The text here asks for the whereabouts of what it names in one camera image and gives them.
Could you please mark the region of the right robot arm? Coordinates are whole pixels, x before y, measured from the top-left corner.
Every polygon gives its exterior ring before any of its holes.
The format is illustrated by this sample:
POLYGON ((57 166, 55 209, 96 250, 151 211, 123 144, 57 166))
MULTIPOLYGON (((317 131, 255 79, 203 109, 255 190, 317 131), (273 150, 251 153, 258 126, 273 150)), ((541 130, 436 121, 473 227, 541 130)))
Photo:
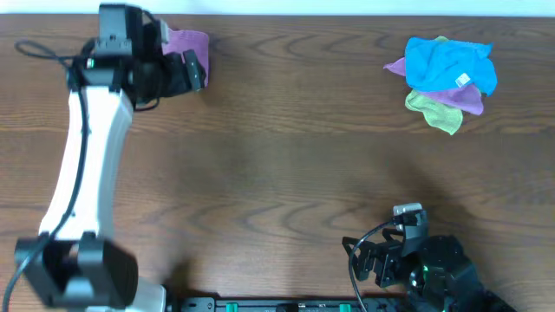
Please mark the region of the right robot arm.
POLYGON ((395 240, 386 234, 379 244, 344 237, 342 245, 353 257, 354 278, 365 281, 375 274, 375 284, 385 289, 403 286, 419 311, 515 312, 485 288, 477 270, 453 236, 395 240))

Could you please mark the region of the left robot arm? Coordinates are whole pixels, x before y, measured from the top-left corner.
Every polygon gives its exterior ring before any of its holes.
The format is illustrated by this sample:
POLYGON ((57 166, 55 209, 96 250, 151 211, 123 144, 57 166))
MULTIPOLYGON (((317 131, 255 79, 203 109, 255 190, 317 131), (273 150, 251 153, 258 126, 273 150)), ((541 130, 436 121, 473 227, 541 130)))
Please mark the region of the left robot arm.
POLYGON ((205 87, 204 48, 85 49, 64 56, 69 130, 54 196, 35 237, 15 248, 15 278, 42 304, 73 311, 166 311, 167 289, 140 278, 113 240, 113 197, 134 114, 205 87))

